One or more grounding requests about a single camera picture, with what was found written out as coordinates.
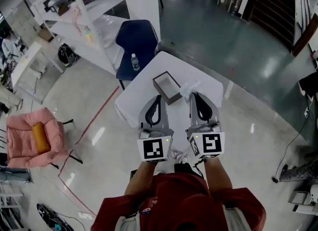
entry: forearm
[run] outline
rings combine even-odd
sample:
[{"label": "forearm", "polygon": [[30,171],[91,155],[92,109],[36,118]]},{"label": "forearm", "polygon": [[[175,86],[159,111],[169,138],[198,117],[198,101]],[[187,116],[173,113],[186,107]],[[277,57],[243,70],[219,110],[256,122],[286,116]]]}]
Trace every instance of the forearm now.
[{"label": "forearm", "polygon": [[142,162],[130,180],[125,195],[136,195],[148,189],[153,181],[156,164]]},{"label": "forearm", "polygon": [[232,189],[232,183],[218,157],[209,158],[204,163],[210,193],[221,189]]}]

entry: person wearing red shirt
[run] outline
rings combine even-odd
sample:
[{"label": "person wearing red shirt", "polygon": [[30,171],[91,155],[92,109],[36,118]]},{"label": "person wearing red shirt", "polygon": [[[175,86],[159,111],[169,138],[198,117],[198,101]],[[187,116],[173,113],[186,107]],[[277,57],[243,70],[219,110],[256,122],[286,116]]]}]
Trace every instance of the person wearing red shirt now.
[{"label": "person wearing red shirt", "polygon": [[188,157],[154,176],[142,162],[124,196],[105,198],[91,231],[261,231],[266,212],[247,188],[233,189],[219,158],[205,160],[207,181]]}]

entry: open box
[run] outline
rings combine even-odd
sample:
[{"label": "open box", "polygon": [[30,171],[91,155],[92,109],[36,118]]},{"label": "open box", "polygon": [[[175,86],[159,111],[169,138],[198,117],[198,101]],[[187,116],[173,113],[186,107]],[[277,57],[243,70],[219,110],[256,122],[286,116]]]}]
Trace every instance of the open box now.
[{"label": "open box", "polygon": [[176,80],[170,75],[168,71],[163,72],[159,76],[153,79],[154,87],[163,97],[168,105],[176,102],[181,98],[180,85]]}]

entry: glossy floor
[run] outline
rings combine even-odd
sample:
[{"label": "glossy floor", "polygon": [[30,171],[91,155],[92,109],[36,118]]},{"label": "glossy floor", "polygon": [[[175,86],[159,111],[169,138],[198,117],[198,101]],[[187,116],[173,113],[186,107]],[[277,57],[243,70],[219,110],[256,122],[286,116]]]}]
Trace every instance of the glossy floor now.
[{"label": "glossy floor", "polygon": [[[220,158],[234,187],[249,188],[264,205],[267,211],[265,231],[304,231],[312,217],[293,213],[293,205],[288,203],[291,192],[298,184],[275,184],[271,180],[286,145],[297,132],[243,88],[203,68],[201,64],[192,64],[224,85],[220,117],[226,132],[226,150]],[[74,124],[65,125],[67,143],[70,148],[75,147],[77,155],[83,160],[83,164],[79,164],[68,159],[60,175],[73,194],[58,178],[60,170],[52,166],[33,168],[34,183],[13,183],[14,189],[21,189],[24,194],[22,217],[31,230],[50,230],[36,210],[37,203],[44,203],[58,213],[79,219],[79,211],[89,213],[83,204],[96,214],[103,198],[123,194],[130,171],[138,167],[140,157],[136,129],[120,120],[114,107],[114,101],[122,91],[116,91],[117,87],[118,81],[113,75],[80,59],[59,77],[42,106],[36,102],[31,105],[32,101],[24,98],[25,103],[19,113],[46,106],[60,121],[74,118]],[[114,91],[112,98],[75,146]],[[4,123],[5,116],[2,116],[2,128],[5,127]],[[298,146],[305,144],[304,139],[298,137],[290,146],[283,163],[294,165],[302,161],[298,157]],[[83,230],[76,220],[66,220],[74,230]],[[89,230],[92,221],[79,220]]]},{"label": "glossy floor", "polygon": [[[296,58],[268,32],[227,13],[217,0],[163,0],[160,9],[162,45],[220,73],[269,105],[296,130],[305,123],[308,102],[298,80],[313,73],[310,52]],[[317,102],[302,135],[313,145]]]}]

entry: water bottle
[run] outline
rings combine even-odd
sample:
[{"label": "water bottle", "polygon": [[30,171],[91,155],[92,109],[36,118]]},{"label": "water bottle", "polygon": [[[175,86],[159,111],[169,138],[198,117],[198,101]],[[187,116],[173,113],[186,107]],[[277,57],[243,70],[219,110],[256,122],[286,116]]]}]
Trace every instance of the water bottle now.
[{"label": "water bottle", "polygon": [[138,71],[140,69],[139,62],[135,54],[131,55],[131,64],[133,65],[134,71]]}]

